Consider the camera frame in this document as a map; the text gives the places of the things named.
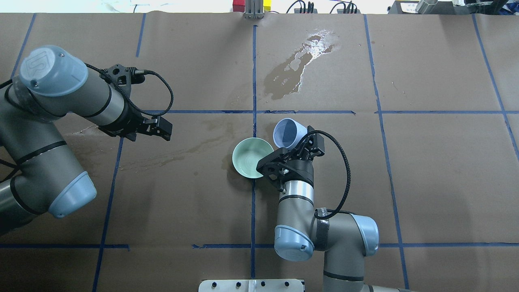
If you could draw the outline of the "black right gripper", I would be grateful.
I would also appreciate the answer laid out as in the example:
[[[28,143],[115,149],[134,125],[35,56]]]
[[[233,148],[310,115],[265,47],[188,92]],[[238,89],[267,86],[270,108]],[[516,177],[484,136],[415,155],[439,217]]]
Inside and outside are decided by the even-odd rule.
[[[314,186],[314,168],[311,148],[314,134],[306,134],[293,148],[293,155],[287,148],[279,148],[260,159],[256,171],[279,192],[286,189],[289,181],[302,181]]]

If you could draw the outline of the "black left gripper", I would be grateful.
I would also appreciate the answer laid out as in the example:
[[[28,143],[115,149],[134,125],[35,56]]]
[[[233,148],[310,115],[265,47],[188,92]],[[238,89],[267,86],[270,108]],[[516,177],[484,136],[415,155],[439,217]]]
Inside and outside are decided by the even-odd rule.
[[[165,141],[171,140],[172,123],[162,116],[152,116],[146,119],[126,101],[124,101],[124,107],[119,117],[110,124],[98,126],[98,129],[110,137],[119,136],[130,141],[136,141],[138,129],[142,124],[144,135],[154,135],[163,138]]]

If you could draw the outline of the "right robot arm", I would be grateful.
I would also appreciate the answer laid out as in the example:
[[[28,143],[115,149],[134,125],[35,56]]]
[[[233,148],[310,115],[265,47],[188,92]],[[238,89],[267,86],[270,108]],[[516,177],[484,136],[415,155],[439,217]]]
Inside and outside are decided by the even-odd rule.
[[[345,163],[346,183],[339,205],[331,210],[314,205],[313,159],[324,155],[324,137],[339,149]],[[393,292],[394,288],[365,283],[365,258],[380,243],[376,222],[342,210],[352,173],[345,151],[324,131],[311,130],[295,148],[279,148],[262,158],[256,170],[279,191],[274,249],[289,261],[309,260],[324,252],[324,292]]]

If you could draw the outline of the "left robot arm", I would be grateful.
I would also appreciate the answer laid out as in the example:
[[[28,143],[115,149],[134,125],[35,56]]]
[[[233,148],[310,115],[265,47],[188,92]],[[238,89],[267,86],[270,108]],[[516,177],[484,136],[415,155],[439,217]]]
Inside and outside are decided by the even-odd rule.
[[[19,74],[1,85],[1,146],[14,171],[1,181],[1,234],[50,213],[63,218],[96,198],[97,190],[54,125],[76,114],[111,137],[137,134],[170,141],[172,124],[130,100],[131,87],[151,70],[120,64],[97,69],[56,45],[34,49]]]

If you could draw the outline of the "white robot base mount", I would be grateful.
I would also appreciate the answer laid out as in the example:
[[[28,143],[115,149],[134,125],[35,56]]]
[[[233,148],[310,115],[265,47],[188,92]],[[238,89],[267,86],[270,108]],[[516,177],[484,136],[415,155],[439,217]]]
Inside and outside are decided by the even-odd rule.
[[[199,292],[304,292],[300,279],[214,279],[204,280]]]

